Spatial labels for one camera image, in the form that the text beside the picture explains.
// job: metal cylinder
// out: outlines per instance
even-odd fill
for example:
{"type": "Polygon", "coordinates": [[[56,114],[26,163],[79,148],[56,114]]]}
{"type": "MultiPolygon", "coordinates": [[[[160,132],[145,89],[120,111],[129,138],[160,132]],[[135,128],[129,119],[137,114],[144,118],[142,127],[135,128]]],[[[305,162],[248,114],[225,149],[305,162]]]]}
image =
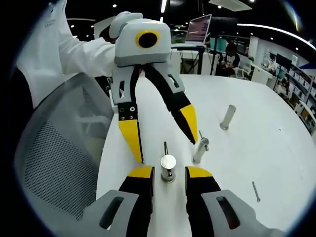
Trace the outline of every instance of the metal cylinder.
{"type": "Polygon", "coordinates": [[[172,155],[164,155],[160,159],[161,165],[161,178],[163,181],[167,183],[171,183],[175,180],[175,166],[176,166],[176,158],[172,155]]]}
{"type": "Polygon", "coordinates": [[[197,152],[193,156],[193,159],[192,159],[193,163],[198,164],[201,162],[204,152],[208,151],[208,144],[209,144],[209,140],[203,137],[201,141],[199,142],[199,145],[197,147],[197,152]]]}
{"type": "Polygon", "coordinates": [[[235,114],[236,107],[234,105],[229,105],[227,112],[225,114],[224,120],[219,124],[221,129],[228,130],[229,124],[233,119],[233,116],[235,114]]]}

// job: metal peg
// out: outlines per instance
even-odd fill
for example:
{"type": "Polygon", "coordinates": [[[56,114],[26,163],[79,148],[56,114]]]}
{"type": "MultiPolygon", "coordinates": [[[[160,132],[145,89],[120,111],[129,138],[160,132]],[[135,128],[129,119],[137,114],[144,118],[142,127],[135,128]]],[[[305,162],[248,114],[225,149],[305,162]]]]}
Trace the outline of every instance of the metal peg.
{"type": "Polygon", "coordinates": [[[224,120],[219,124],[221,129],[228,130],[229,124],[233,119],[233,116],[235,114],[236,107],[234,105],[229,105],[227,112],[225,114],[224,120]]]}
{"type": "Polygon", "coordinates": [[[257,197],[257,202],[260,202],[261,200],[259,198],[258,191],[257,191],[256,186],[255,186],[255,182],[253,182],[253,181],[252,181],[252,186],[253,186],[253,189],[254,189],[256,197],[257,197]]]}
{"type": "Polygon", "coordinates": [[[172,183],[175,178],[175,166],[177,160],[174,156],[169,155],[167,143],[164,142],[164,156],[160,159],[161,165],[161,178],[167,183],[172,183]]]}
{"type": "Polygon", "coordinates": [[[197,147],[197,152],[192,158],[193,163],[196,163],[196,164],[201,162],[204,152],[208,151],[208,144],[209,144],[209,140],[202,136],[201,131],[198,131],[198,132],[201,136],[201,141],[199,142],[199,145],[197,147]]]}

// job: monitor screen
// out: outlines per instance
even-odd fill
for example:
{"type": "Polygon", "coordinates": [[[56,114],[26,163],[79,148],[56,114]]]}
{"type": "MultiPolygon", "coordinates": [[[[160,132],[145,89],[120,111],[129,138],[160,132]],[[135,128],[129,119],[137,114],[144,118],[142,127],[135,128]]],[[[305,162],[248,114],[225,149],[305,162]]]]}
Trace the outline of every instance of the monitor screen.
{"type": "Polygon", "coordinates": [[[191,20],[189,23],[186,42],[204,43],[210,20],[211,15],[191,20]]]}

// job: office chair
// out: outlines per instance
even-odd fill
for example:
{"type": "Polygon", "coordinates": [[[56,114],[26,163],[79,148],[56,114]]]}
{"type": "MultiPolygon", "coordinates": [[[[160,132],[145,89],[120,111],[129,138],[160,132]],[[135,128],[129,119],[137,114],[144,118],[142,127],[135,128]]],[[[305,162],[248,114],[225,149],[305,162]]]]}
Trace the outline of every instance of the office chair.
{"type": "Polygon", "coordinates": [[[28,202],[51,230],[81,219],[95,202],[99,160],[113,115],[109,98],[85,74],[55,89],[32,114],[14,168],[28,202]],[[96,139],[102,146],[93,146],[96,139]]]}

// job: white table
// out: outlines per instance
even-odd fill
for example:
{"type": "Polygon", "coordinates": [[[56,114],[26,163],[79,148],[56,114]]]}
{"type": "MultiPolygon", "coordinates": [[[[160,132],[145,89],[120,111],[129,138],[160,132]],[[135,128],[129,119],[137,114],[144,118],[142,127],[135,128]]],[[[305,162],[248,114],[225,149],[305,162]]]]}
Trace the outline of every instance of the white table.
{"type": "MultiPolygon", "coordinates": [[[[200,166],[213,173],[222,190],[231,190],[252,206],[262,224],[284,231],[291,228],[316,186],[316,149],[298,116],[276,93],[258,83],[215,76],[181,78],[195,107],[198,129],[210,140],[200,166]],[[237,111],[229,130],[223,131],[219,123],[229,104],[237,111]]],[[[188,141],[147,79],[139,79],[136,98],[144,160],[156,167],[148,236],[190,237],[184,167],[192,165],[197,145],[188,141]],[[160,179],[164,141],[177,159],[172,184],[160,179]]],[[[118,189],[138,166],[115,115],[103,149],[97,198],[118,189]]]]}

